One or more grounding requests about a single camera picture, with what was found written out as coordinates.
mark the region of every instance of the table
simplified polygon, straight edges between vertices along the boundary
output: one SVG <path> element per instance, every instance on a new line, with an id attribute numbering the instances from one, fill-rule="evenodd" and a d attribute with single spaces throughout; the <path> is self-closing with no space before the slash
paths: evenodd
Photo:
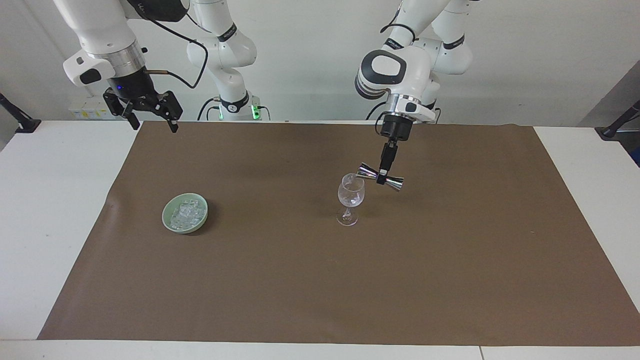
<path id="1" fill-rule="evenodd" d="M 592 129 L 536 132 L 640 309 L 640 170 Z M 0 358 L 84 359 L 638 359 L 634 348 L 33 341 L 38 336 L 136 133 L 124 122 L 44 122 L 0 152 Z M 62 204 L 77 204 L 64 213 Z M 28 211 L 17 212 L 17 206 Z"/>

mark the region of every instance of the green bowl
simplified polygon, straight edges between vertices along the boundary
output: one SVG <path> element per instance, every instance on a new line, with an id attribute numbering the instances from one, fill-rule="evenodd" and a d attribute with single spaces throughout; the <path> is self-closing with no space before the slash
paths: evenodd
<path id="1" fill-rule="evenodd" d="M 202 204 L 204 204 L 204 217 L 202 217 L 202 220 L 199 221 L 197 224 L 195 224 L 193 227 L 189 227 L 187 229 L 183 229 L 183 230 L 176 230 L 176 229 L 172 229 L 170 224 L 171 224 L 171 217 L 173 216 L 173 212 L 176 209 L 180 208 L 180 204 L 182 204 L 183 201 L 185 200 L 198 200 L 200 202 L 202 202 Z M 209 214 L 209 206 L 207 205 L 207 201 L 200 195 L 196 194 L 196 193 L 183 193 L 182 195 L 178 195 L 176 197 L 174 197 L 173 199 L 171 199 L 170 202 L 167 203 L 167 205 L 164 206 L 164 209 L 162 210 L 162 223 L 164 225 L 164 227 L 166 227 L 167 229 L 173 231 L 174 233 L 177 234 L 190 234 L 196 230 L 198 230 L 199 228 L 202 227 L 202 225 L 204 225 L 205 221 L 207 221 L 207 215 Z"/>

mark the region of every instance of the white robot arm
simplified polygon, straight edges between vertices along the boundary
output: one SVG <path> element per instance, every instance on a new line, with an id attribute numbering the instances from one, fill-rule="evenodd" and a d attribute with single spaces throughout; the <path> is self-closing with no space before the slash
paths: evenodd
<path id="1" fill-rule="evenodd" d="M 414 122 L 434 123 L 435 93 L 440 88 L 432 73 L 462 74 L 473 59 L 465 43 L 465 17 L 470 4 L 479 0 L 404 0 L 392 22 L 389 38 L 381 49 L 367 54 L 360 65 L 355 86 L 365 99 L 387 101 L 380 135 L 388 138 L 379 171 L 363 164 L 361 177 L 375 179 L 396 190 L 402 178 L 388 176 L 396 157 L 397 142 L 407 141 Z M 440 40 L 417 38 L 429 25 Z"/>
<path id="2" fill-rule="evenodd" d="M 200 39 L 209 50 L 207 73 L 211 75 L 220 96 L 221 116 L 225 120 L 255 119 L 252 105 L 259 99 L 247 91 L 244 79 L 235 67 L 252 65 L 257 57 L 255 44 L 242 34 L 231 19 L 227 0 L 192 0 L 199 26 L 214 37 Z M 202 51 L 195 45 L 187 47 L 189 60 L 195 66 L 204 61 Z"/>
<path id="3" fill-rule="evenodd" d="M 172 73 L 147 70 L 143 56 L 145 49 L 138 45 L 127 19 L 151 20 L 156 24 L 158 21 L 177 22 L 187 14 L 190 1 L 53 1 L 67 24 L 76 32 L 82 47 L 64 62 L 65 72 L 71 82 L 86 86 L 107 79 L 110 87 L 104 92 L 104 98 L 113 115 L 127 119 L 137 129 L 140 123 L 133 111 L 149 111 L 166 119 L 171 130 L 176 132 L 182 108 L 173 92 L 158 94 L 150 77 L 151 74 Z M 212 54 L 208 71 L 216 80 L 222 103 L 229 113 L 244 114 L 251 106 L 242 106 L 243 99 L 252 99 L 252 96 L 244 89 L 240 73 L 228 68 L 251 65 L 256 57 L 255 45 L 233 24 L 226 1 L 192 0 L 191 3 L 195 7 L 199 26 L 218 37 L 214 38 L 215 41 L 205 39 L 203 47 Z M 195 51 L 194 46 L 193 43 L 189 44 L 189 58 L 202 66 L 205 56 L 201 50 Z"/>
<path id="4" fill-rule="evenodd" d="M 113 115 L 127 119 L 137 129 L 140 123 L 133 111 L 149 111 L 166 119 L 176 132 L 182 108 L 173 92 L 156 92 L 145 66 L 143 49 L 127 25 L 127 16 L 178 21 L 189 8 L 188 0 L 54 0 L 54 3 L 76 32 L 82 47 L 63 64 L 71 82 L 86 86 L 107 79 L 110 87 L 103 96 Z"/>

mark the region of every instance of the black band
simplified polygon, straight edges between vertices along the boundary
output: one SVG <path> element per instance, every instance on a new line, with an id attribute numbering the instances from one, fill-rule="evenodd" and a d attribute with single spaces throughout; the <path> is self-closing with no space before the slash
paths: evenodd
<path id="1" fill-rule="evenodd" d="M 444 47 L 446 50 L 453 50 L 455 48 L 457 48 L 458 46 L 462 45 L 465 43 L 465 36 L 462 35 L 461 38 L 457 39 L 456 41 L 452 42 L 451 44 L 442 44 L 442 47 Z"/>
<path id="2" fill-rule="evenodd" d="M 397 61 L 400 65 L 400 69 L 397 75 L 384 75 L 378 74 L 375 70 L 373 70 L 373 60 L 379 56 L 384 56 L 386 58 L 392 58 Z M 362 64 L 360 66 L 360 70 L 362 75 L 368 82 L 377 85 L 397 85 L 402 82 L 404 79 L 404 75 L 406 74 L 406 61 L 402 58 L 384 50 L 374 50 L 367 54 L 364 59 L 362 59 Z"/>
<path id="3" fill-rule="evenodd" d="M 231 25 L 231 28 L 229 28 L 229 30 L 225 31 L 224 34 L 218 36 L 218 40 L 220 42 L 225 42 L 225 41 L 229 40 L 232 36 L 234 36 L 236 31 L 238 31 L 238 27 L 234 23 L 233 25 Z"/>
<path id="4" fill-rule="evenodd" d="M 385 95 L 385 91 L 379 91 L 376 93 L 369 91 L 369 89 L 364 84 L 360 84 L 357 75 L 354 84 L 356 86 L 356 91 L 358 92 L 358 94 L 367 100 L 376 100 Z"/>
<path id="5" fill-rule="evenodd" d="M 400 50 L 400 49 L 404 48 L 404 46 L 398 44 L 397 41 L 395 41 L 392 38 L 388 38 L 387 41 L 385 42 L 385 45 L 389 46 L 393 50 Z"/>
<path id="6" fill-rule="evenodd" d="M 238 113 L 244 105 L 247 105 L 249 103 L 249 93 L 246 92 L 244 97 L 240 101 L 228 102 L 228 101 L 225 101 L 224 99 L 220 99 L 220 102 L 222 103 L 222 106 L 224 106 L 227 109 L 227 111 L 235 114 L 235 113 Z"/>
<path id="7" fill-rule="evenodd" d="M 189 8 L 180 0 L 127 0 L 142 19 L 178 22 Z"/>

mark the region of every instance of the glass base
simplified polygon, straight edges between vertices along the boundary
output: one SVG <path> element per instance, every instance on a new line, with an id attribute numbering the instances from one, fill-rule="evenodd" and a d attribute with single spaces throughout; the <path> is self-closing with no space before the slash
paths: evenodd
<path id="1" fill-rule="evenodd" d="M 358 214 L 353 208 L 342 208 L 335 214 L 335 219 L 342 226 L 354 226 L 358 222 Z"/>

